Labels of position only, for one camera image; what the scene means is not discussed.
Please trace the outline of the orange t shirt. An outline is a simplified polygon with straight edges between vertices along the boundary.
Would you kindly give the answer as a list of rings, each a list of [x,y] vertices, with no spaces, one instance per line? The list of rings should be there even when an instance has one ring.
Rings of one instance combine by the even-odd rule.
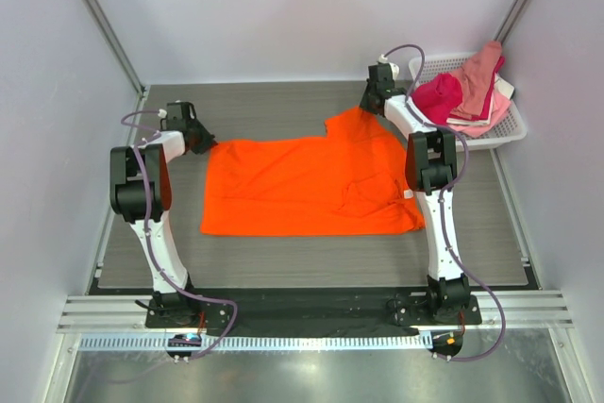
[[[426,223],[405,179],[401,141],[352,108],[322,136],[230,140],[210,151],[205,235],[311,237],[399,235]]]

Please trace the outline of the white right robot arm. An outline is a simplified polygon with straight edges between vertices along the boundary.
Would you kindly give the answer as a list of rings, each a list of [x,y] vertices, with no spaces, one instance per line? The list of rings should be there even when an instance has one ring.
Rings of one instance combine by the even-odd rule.
[[[454,323],[471,299],[452,209],[457,139],[414,105],[410,90],[396,86],[398,73],[385,58],[369,66],[361,108],[384,117],[407,137],[405,178],[419,202],[428,238],[428,286],[421,309],[436,322]]]

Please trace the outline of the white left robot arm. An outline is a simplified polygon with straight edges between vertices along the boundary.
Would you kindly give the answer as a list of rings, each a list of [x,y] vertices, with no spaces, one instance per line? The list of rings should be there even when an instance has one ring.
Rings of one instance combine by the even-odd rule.
[[[109,152],[109,202],[136,234],[151,271],[151,299],[139,304],[147,311],[146,324],[188,327],[202,312],[200,302],[188,296],[193,284],[170,225],[168,164],[188,153],[203,155],[217,142],[190,102],[175,101],[148,113],[159,118],[158,128],[142,127],[151,136]]]

